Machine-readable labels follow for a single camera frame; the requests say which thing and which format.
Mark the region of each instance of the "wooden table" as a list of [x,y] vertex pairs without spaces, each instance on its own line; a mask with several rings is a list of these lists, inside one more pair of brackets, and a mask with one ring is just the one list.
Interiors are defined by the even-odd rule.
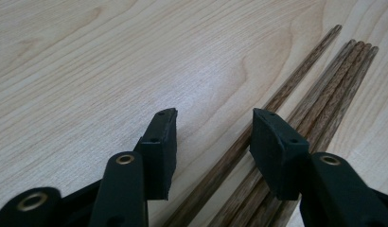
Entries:
[[[288,116],[350,39],[379,46],[328,151],[388,194],[388,1],[0,0],[0,207],[32,187],[68,195],[179,111],[178,166],[161,225],[337,24],[341,35],[279,111]],[[191,223],[204,226],[250,156]],[[290,225],[301,225],[298,213]]]

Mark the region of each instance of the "metal rivet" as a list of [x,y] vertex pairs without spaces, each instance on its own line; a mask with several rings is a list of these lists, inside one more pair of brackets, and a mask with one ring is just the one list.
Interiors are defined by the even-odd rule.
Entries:
[[116,159],[116,162],[121,165],[132,163],[132,161],[134,161],[134,156],[130,154],[121,155]]
[[17,204],[17,209],[20,211],[30,211],[33,210],[40,205],[44,204],[47,200],[47,195],[44,192],[36,192],[25,197],[22,201]]
[[333,165],[333,166],[338,166],[341,164],[341,161],[339,161],[337,158],[324,155],[320,157],[321,161],[323,161],[326,164]]

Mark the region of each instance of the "light wood surface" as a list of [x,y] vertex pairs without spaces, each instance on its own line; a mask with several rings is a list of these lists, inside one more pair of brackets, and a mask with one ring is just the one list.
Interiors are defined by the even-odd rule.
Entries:
[[[316,43],[341,35],[279,112],[287,116],[350,39],[379,47],[328,151],[388,194],[388,1],[0,1],[0,207],[101,178],[163,109],[179,111],[161,225]],[[204,226],[252,168],[249,155],[191,222]],[[290,226],[301,225],[298,213]]]

